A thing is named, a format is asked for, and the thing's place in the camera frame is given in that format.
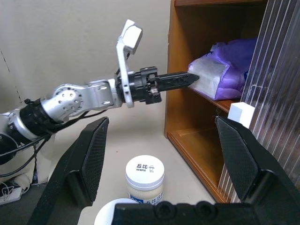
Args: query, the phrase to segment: shelf board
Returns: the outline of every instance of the shelf board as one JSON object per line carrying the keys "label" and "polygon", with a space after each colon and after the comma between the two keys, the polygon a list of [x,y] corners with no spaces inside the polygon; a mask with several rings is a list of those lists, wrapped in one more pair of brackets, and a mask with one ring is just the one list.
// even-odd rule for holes
{"label": "shelf board", "polygon": [[202,95],[198,91],[195,91],[193,89],[190,89],[190,90],[194,91],[195,93],[197,93],[198,95],[202,96],[203,98],[209,100],[212,104],[216,105],[218,108],[222,109],[226,113],[229,113],[230,105],[232,103],[236,103],[236,102],[240,101],[239,99],[233,99],[233,100],[229,99],[229,100],[217,100],[217,101],[214,101],[214,100],[208,98],[207,96]]}
{"label": "shelf board", "polygon": [[201,6],[201,5],[218,5],[234,3],[263,3],[265,0],[175,0],[175,6]]}
{"label": "shelf board", "polygon": [[225,203],[226,198],[218,191],[224,159],[217,129],[189,128],[168,132],[167,137],[215,200]]}

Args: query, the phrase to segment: wooden cabinet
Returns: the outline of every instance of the wooden cabinet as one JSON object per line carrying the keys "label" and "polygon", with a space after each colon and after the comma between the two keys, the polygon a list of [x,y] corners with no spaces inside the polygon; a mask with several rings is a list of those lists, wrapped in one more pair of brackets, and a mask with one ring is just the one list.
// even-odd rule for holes
{"label": "wooden cabinet", "polygon": [[[257,37],[266,4],[263,0],[172,0],[168,72],[186,71],[216,42]],[[212,101],[189,88],[167,93],[165,135],[217,202],[230,199],[218,190],[224,161],[215,116],[226,116],[234,101]]]}

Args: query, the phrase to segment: plastic bag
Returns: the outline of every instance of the plastic bag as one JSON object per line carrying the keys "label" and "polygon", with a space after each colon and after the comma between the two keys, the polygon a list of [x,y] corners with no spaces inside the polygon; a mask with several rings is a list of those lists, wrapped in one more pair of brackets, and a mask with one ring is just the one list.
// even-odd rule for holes
{"label": "plastic bag", "polygon": [[190,88],[213,100],[240,98],[256,39],[241,39],[213,45],[211,51],[188,66],[200,78]]}

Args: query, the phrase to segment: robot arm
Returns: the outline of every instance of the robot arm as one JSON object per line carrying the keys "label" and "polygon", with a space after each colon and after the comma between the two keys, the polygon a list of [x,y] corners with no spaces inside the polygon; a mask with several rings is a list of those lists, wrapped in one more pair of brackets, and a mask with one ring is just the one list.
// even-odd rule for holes
{"label": "robot arm", "polygon": [[131,108],[135,101],[152,104],[161,101],[160,92],[192,84],[198,76],[186,72],[158,75],[156,67],[130,72],[127,58],[134,54],[143,31],[127,20],[117,42],[119,70],[113,79],[92,81],[84,85],[63,84],[51,97],[26,100],[25,107],[0,115],[0,165],[11,160],[10,151],[24,144],[54,134],[70,117],[90,110]]}

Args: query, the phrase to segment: white cylinder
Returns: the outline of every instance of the white cylinder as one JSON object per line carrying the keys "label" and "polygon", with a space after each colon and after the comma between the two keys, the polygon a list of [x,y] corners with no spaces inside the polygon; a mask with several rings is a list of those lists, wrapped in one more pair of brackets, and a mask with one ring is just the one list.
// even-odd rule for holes
{"label": "white cylinder", "polygon": [[138,203],[157,205],[163,199],[164,164],[153,156],[137,156],[126,166],[128,196]]}

